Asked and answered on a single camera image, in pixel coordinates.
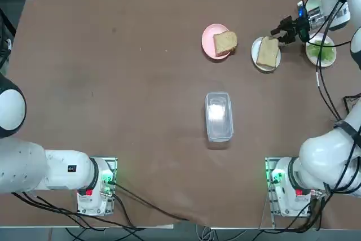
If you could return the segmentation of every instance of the brown mat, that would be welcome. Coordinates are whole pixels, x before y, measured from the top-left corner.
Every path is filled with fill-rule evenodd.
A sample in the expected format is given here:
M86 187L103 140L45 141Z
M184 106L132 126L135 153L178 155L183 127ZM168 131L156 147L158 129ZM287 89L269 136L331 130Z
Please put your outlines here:
M168 212L204 225L257 228L265 157L296 156L304 140L332 127L300 42L282 49L273 74L260 73L250 59L252 42L296 15L297 1L27 0L8 74L28 102L17 137L44 148L117 156L118 180ZM221 63L202 53L201 34L211 23L238 36L235 55ZM353 33L348 27L332 37L339 43ZM342 96L359 91L360 72L347 46L337 49L324 77L339 108ZM232 99L235 133L227 150L207 148L210 91ZM71 193L43 194L74 209ZM72 224L10 195L1 199L1 225ZM137 225L173 222L123 199ZM270 227L266 207L262 226ZM361 201L335 196L323 226L360 229L350 208L360 209ZM111 219L125 221L119 208Z

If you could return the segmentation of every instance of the plastic container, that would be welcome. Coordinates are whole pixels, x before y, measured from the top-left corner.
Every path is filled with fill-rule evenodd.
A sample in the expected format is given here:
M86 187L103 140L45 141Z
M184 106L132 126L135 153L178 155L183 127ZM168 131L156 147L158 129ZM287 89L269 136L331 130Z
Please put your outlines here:
M232 138L232 104L228 93L207 94L205 97L205 121L210 142L225 142Z

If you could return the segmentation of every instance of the shredded lettuce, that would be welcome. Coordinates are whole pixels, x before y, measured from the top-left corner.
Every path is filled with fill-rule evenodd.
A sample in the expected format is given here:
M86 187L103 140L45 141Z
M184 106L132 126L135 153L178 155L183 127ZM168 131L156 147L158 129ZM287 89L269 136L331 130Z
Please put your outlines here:
M320 40L315 41L313 43L316 44L316 45L321 45ZM320 46L316 46L316 45L308 45L307 46L307 51L309 52L309 54L311 56L315 56L317 58L318 54L320 52ZM321 61L329 63L329 62L331 62L333 60L333 58L334 58L333 48L332 47L322 47Z

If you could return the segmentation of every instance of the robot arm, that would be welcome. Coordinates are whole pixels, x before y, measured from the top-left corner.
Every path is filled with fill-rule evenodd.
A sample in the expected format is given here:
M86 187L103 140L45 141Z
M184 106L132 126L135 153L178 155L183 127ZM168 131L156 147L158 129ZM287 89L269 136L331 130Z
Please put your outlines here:
M361 0L322 0L319 9L307 13L304 4L298 4L298 19L293 21L293 31L287 31L286 43L292 42L291 36L299 35L305 42L310 29L319 26L317 14L323 13L323 18L332 16L338 11L330 24L330 30L343 28L351 21L356 28L350 44L350 54L361 69ZM341 173L345 169L350 150L354 141L357 143L351 163L338 188L352 191L351 195L361 197L361 138L358 130L361 126L361 101L359 101L346 119L340 122L329 133L316 138L310 138L301 146L299 157L283 157L272 172L272 179L277 194L280 214L296 216L310 202L311 189L324 190L324 184L334 188Z
M9 137L24 123L21 90L0 73L0 194L33 190L77 190L78 212L113 213L116 158L88 157L73 150L44 150Z
M320 27L325 19L330 16L332 10L335 8L339 12L336 14L330 25L330 30L335 31L343 28L351 21L356 29L356 32L351 40L350 54L361 69L361 0L346 0L346 3L338 0L321 0L322 6L309 12L306 11L303 1L297 3L298 18L292 20L289 16L280 22L280 25L271 31L271 35L279 34L280 31L285 31L286 34L278 37L281 43L291 43L296 41L296 36L299 36L302 42L307 42L310 39L309 31Z

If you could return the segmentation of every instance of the bread slice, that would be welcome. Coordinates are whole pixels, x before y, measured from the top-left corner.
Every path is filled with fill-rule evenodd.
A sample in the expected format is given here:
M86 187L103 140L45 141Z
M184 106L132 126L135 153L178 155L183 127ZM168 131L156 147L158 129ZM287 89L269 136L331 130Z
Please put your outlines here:
M236 49L237 46L237 36L236 33L232 31L225 31L221 34L213 35L213 40L216 56L226 55L228 52Z
M278 40L266 36L262 39L259 47L257 65L263 65L270 68L276 68L278 54Z

